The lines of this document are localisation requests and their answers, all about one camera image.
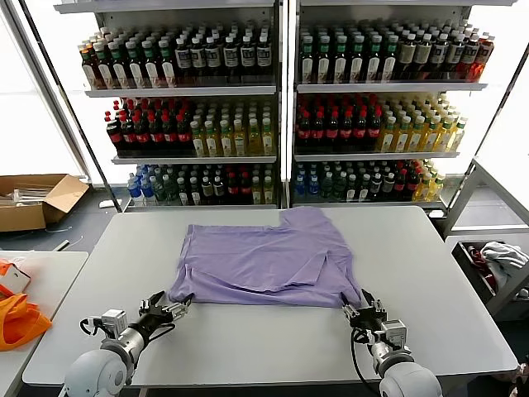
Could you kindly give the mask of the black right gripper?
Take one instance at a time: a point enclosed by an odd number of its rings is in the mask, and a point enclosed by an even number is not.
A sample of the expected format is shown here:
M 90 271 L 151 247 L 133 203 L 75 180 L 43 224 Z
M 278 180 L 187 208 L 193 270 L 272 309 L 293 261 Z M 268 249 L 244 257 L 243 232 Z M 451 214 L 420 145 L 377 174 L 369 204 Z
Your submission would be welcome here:
M 385 307 L 380 299 L 375 298 L 368 290 L 361 289 L 364 301 L 368 308 L 356 310 L 351 304 L 343 304 L 342 310 L 346 320 L 350 320 L 352 328 L 381 331 L 382 323 L 388 319 Z

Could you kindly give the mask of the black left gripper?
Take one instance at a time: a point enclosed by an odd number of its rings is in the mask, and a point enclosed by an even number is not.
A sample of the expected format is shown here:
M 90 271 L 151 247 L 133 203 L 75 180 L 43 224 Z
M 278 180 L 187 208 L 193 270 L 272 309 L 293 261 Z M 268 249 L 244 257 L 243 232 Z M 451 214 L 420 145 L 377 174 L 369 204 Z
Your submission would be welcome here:
M 170 332 L 175 329 L 174 322 L 188 313 L 190 303 L 174 303 L 163 308 L 155 307 L 163 297 L 164 291 L 162 290 L 152 294 L 148 299 L 141 300 L 137 331 L 142 337 L 152 337 L 159 328 L 165 328 L 165 331 L 157 337 Z

